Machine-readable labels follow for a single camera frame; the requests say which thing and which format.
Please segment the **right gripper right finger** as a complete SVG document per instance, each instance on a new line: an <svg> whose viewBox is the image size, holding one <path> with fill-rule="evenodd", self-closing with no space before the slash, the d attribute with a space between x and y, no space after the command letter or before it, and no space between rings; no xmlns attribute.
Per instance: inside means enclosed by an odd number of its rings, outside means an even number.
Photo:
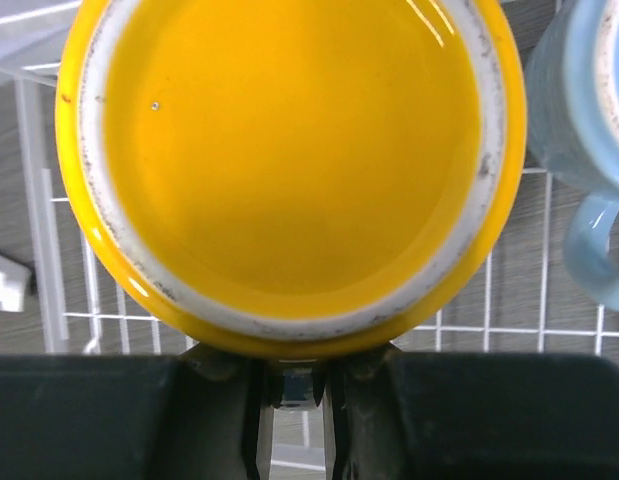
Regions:
<svg viewBox="0 0 619 480"><path fill-rule="evenodd" d="M381 347L328 371L332 479L619 479L619 367Z"/></svg>

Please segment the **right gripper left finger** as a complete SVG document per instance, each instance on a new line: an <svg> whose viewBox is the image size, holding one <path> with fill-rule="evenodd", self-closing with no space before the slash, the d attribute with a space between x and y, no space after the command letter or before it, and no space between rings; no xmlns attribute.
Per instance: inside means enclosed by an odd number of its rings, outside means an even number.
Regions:
<svg viewBox="0 0 619 480"><path fill-rule="evenodd" d="M262 387L205 347L0 356L0 479L260 479Z"/></svg>

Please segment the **yellow mug black handle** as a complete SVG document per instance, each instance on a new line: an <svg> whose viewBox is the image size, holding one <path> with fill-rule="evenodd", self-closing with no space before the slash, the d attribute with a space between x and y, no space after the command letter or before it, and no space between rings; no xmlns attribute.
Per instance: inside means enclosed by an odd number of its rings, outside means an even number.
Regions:
<svg viewBox="0 0 619 480"><path fill-rule="evenodd" d="M196 340L283 360L390 341L454 298L526 140L497 1L85 1L55 122L112 277Z"/></svg>

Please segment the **light blue handled mug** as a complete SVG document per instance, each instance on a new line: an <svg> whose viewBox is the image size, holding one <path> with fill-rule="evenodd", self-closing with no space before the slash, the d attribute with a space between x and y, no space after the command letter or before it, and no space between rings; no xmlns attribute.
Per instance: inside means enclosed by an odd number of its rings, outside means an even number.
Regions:
<svg viewBox="0 0 619 480"><path fill-rule="evenodd" d="M563 259L596 303L619 311L609 238L619 214L619 1L565 1L524 69L528 147L557 180L585 192Z"/></svg>

